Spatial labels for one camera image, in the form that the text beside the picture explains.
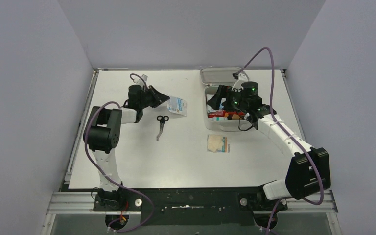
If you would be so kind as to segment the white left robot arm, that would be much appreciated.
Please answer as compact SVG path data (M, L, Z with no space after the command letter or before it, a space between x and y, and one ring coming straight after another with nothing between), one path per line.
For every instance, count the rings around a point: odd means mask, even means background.
M108 109L106 105L92 107L83 141L87 158L96 167L100 177L100 185L96 188L97 205L119 211L126 207L128 195L136 194L135 190L123 186L118 174L115 148L121 126L138 123L145 108L157 108L169 100L169 96L153 86L131 85L123 106L116 109Z

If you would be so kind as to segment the white plastic bottle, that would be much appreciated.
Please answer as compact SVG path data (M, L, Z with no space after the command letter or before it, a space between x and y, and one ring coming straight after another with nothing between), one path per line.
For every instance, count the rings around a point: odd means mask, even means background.
M210 121L228 121L227 117L210 117Z

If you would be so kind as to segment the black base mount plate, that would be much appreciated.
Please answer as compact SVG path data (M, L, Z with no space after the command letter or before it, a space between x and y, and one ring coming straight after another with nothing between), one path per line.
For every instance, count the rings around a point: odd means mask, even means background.
M282 200L266 198L262 187L140 188L107 192L93 188L93 211L104 212L105 224L117 232L141 226L258 224L274 227L288 209Z

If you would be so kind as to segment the beige gauze packet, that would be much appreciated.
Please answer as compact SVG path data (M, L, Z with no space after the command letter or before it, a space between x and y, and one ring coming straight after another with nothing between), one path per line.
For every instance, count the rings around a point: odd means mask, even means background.
M209 134L207 137L207 151L213 153L229 153L230 144L225 136Z

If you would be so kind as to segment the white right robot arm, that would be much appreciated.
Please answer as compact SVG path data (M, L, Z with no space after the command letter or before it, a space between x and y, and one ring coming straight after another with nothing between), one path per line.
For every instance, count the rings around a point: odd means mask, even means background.
M313 147L288 128L277 112L263 103L256 82L244 82L239 89L219 85L206 104L213 109L240 114L252 128L263 133L285 156L290 157L286 176L263 185L263 192L256 196L261 209L270 209L276 199L303 199L330 188L328 152Z

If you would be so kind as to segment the red first aid pouch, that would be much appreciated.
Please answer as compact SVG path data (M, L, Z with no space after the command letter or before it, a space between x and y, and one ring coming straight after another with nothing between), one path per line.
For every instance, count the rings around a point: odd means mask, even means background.
M218 110L218 111L214 111L214 112L209 112L207 114L207 116L209 118L213 118L213 117L239 117L239 118L243 118L245 116L245 113L244 112L238 112L238 111L226 111L226 110Z

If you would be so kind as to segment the white blue label packet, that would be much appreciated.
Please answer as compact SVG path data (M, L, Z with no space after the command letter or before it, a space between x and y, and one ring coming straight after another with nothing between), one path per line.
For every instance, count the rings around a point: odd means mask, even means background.
M167 109L170 113L187 116L187 102L182 98L170 96L167 101Z

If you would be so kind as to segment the aluminium frame rail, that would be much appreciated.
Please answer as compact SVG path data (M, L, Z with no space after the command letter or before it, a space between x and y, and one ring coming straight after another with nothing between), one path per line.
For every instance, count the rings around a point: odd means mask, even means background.
M303 199L287 199L287 210L281 213L338 213L332 190L324 191L324 199L320 205L311 204Z

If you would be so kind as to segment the clear bag of wipes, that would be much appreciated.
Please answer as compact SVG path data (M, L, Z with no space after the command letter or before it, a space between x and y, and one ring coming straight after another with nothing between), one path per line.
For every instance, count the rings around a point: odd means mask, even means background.
M214 95L206 94L206 103L213 103L213 102L214 102Z

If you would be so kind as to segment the grey open storage box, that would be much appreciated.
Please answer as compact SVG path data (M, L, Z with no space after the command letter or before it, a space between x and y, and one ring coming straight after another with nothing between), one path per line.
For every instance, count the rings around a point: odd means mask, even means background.
M246 120L228 120L228 121L210 121L207 114L218 110L212 110L206 104L206 94L213 94L217 92L219 85L233 86L235 83L235 77L233 74L237 73L239 68L227 67L227 68L203 68L200 70L200 77L204 88L204 123L207 129L214 131L248 131L250 123Z

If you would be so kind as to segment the left side frame rail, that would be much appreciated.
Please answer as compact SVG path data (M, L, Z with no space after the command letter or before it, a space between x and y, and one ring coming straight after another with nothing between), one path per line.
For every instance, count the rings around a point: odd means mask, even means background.
M54 192L47 214L90 214L94 199L90 192Z

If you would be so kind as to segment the black handled scissors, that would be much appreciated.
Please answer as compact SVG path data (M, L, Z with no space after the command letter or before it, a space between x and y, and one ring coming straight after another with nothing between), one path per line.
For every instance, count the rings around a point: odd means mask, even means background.
M164 125L167 121L169 121L169 116L167 115L158 115L157 116L157 121L160 123L160 127L159 127L159 132L156 136L156 141L159 141L162 133L163 133L163 130L164 130Z

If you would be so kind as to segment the brown bottle orange cap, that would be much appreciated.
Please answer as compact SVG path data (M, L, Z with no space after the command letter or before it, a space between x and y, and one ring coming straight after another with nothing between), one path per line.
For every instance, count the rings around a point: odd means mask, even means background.
M233 113L233 114L228 114L227 119L228 120L244 120L244 113Z

